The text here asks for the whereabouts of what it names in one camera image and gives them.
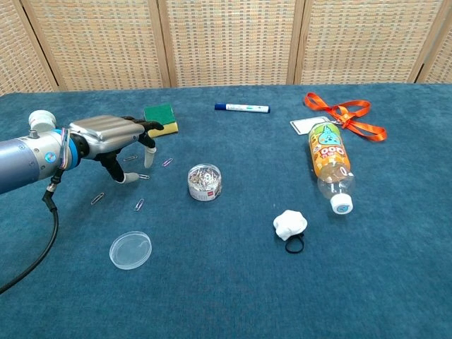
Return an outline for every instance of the orange ribbon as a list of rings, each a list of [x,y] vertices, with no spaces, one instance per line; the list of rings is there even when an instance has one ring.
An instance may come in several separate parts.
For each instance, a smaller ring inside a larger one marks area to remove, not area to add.
[[[353,100],[343,102],[334,106],[328,106],[316,93],[308,93],[304,97],[304,103],[310,109],[314,111],[326,111],[331,114],[338,122],[342,124],[343,129],[349,129],[355,132],[359,136],[363,136],[372,141],[383,141],[388,137],[386,130],[380,126],[374,126],[370,124],[363,124],[353,120],[354,117],[362,117],[370,111],[370,102],[365,100]],[[361,109],[350,112],[347,107],[359,106]],[[371,134],[364,134],[361,131],[366,131]]]

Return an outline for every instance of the clear plastic lid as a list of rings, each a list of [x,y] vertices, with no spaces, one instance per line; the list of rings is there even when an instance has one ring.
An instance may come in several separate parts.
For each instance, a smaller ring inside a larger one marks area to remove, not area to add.
[[[127,232],[114,240],[110,247],[110,259],[117,268],[131,270],[143,265],[152,250],[153,247],[146,233]]]

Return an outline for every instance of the plastic container of paper clips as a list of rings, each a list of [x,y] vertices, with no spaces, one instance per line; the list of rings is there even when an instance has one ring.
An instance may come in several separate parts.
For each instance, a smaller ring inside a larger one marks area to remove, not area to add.
[[[211,164],[199,164],[189,170],[190,195],[199,201],[211,201],[221,193],[221,173]]]

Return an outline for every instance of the blue ring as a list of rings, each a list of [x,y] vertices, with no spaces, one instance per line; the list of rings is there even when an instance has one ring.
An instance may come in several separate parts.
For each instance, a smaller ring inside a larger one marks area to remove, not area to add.
[[[61,129],[52,129],[52,131],[57,132],[59,135],[61,135]],[[73,168],[77,167],[77,162],[78,162],[77,147],[72,139],[69,139],[69,149],[71,150],[72,161],[71,161],[71,166],[68,168],[68,170],[72,170]]]

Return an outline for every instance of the green sponge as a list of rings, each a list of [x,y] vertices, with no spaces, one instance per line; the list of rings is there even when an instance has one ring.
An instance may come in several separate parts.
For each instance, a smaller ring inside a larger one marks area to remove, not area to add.
[[[164,104],[159,106],[145,107],[144,119],[146,121],[158,121],[164,129],[158,131],[157,129],[151,129],[148,134],[151,138],[156,136],[163,136],[165,134],[176,133],[179,131],[177,128],[176,118],[170,104]]]

